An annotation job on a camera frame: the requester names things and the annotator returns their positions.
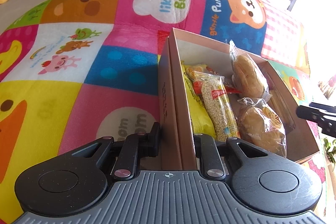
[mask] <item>cartoon puppy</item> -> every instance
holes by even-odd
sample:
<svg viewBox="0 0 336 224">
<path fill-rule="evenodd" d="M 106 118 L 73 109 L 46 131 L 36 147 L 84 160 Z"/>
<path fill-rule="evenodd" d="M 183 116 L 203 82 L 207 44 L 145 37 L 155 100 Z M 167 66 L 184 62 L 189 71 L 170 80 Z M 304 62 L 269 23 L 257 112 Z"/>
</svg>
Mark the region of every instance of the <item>cartoon puppy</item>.
<svg viewBox="0 0 336 224">
<path fill-rule="evenodd" d="M 260 29 L 265 25 L 266 13 L 261 0 L 227 0 L 232 13 L 232 23 L 246 23 L 247 25 Z"/>
<path fill-rule="evenodd" d="M 61 54 L 63 52 L 71 52 L 75 49 L 80 49 L 81 47 L 90 47 L 89 43 L 93 41 L 70 41 L 65 44 L 65 46 L 61 46 L 60 50 L 56 52 L 56 54 Z"/>
</svg>

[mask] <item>cartoon frog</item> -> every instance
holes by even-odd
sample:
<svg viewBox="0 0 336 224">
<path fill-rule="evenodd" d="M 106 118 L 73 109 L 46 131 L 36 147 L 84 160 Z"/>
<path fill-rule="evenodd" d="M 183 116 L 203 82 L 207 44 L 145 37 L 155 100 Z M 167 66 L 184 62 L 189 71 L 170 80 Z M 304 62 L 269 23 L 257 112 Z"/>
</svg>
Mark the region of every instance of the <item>cartoon frog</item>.
<svg viewBox="0 0 336 224">
<path fill-rule="evenodd" d="M 84 29 L 77 29 L 76 34 L 70 36 L 72 40 L 82 40 L 82 39 L 87 39 L 91 37 L 98 37 L 101 32 L 96 32 L 96 30 L 92 31 L 89 28 L 84 28 Z"/>
</svg>

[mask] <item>ribbed gray surface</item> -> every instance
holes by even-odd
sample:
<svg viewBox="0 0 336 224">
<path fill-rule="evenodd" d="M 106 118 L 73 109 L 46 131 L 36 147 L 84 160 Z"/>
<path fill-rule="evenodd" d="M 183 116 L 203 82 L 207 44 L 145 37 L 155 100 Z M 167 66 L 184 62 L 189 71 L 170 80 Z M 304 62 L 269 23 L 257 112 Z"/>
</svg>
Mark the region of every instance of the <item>ribbed gray surface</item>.
<svg viewBox="0 0 336 224">
<path fill-rule="evenodd" d="M 24 213 L 15 224 L 225 223 L 318 224 L 312 212 L 294 217 L 269 217 L 236 201 L 221 182 L 203 179 L 197 171 L 141 171 L 117 182 L 97 206 L 75 216 L 42 217 Z"/>
</svg>

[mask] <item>plastic wrapper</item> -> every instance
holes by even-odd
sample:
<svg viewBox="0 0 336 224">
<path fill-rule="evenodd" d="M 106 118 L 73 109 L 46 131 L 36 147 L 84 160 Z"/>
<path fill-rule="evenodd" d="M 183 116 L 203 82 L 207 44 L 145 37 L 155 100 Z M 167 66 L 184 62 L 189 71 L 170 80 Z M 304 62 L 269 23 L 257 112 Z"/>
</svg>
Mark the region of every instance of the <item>plastic wrapper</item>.
<svg viewBox="0 0 336 224">
<path fill-rule="evenodd" d="M 286 134 L 279 116 L 264 99 L 243 98 L 238 128 L 243 140 L 286 157 Z"/>
<path fill-rule="evenodd" d="M 268 103 L 273 105 L 273 110 L 279 115 L 286 132 L 291 132 L 295 128 L 295 123 L 285 101 L 277 90 L 270 90 L 269 93 L 272 97 Z"/>
<path fill-rule="evenodd" d="M 266 102 L 271 98 L 265 76 L 248 53 L 238 54 L 233 41 L 230 41 L 230 60 L 234 72 L 233 82 L 241 97 L 263 98 Z"/>
<path fill-rule="evenodd" d="M 181 61 L 181 67 L 184 77 L 184 86 L 187 94 L 193 133 L 205 133 L 216 139 L 215 129 L 212 121 L 207 111 L 205 110 L 200 97 L 194 92 L 193 84 L 185 72 L 183 61 Z"/>
<path fill-rule="evenodd" d="M 211 75 L 219 75 L 215 70 L 213 70 L 212 68 L 210 68 L 208 65 L 206 64 L 198 64 L 198 65 L 184 65 L 185 68 L 185 72 L 187 73 L 187 75 L 189 76 L 189 78 L 192 80 L 193 82 L 193 87 L 194 90 L 196 92 L 196 94 L 201 95 L 201 81 L 197 81 L 195 78 L 195 72 L 203 72 L 203 73 L 207 73 L 207 74 L 211 74 Z M 237 90 L 233 85 L 231 85 L 230 83 L 227 82 L 223 82 L 225 90 L 227 93 L 241 93 L 239 90 Z"/>
<path fill-rule="evenodd" d="M 202 82 L 201 92 L 205 108 L 215 128 L 216 140 L 239 137 L 237 122 L 223 85 L 224 77 L 194 72 L 197 81 Z"/>
</svg>

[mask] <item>cardboard box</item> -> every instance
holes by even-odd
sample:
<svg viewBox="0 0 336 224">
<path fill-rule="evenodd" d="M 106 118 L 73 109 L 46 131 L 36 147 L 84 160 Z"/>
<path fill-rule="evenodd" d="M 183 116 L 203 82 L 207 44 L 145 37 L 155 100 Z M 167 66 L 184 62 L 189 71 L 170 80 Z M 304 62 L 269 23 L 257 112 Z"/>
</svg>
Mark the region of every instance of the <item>cardboard box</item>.
<svg viewBox="0 0 336 224">
<path fill-rule="evenodd" d="M 163 170 L 197 169 L 181 60 L 185 64 L 207 64 L 226 79 L 231 79 L 233 71 L 229 48 L 228 44 L 175 28 L 166 40 L 159 62 Z M 267 60 L 254 54 L 250 56 L 281 95 L 294 122 L 294 128 L 286 132 L 287 157 L 298 163 L 310 159 L 319 148 L 307 122 L 295 114 L 296 101 Z M 233 111 L 237 114 L 240 109 L 238 97 L 229 97 Z"/>
</svg>

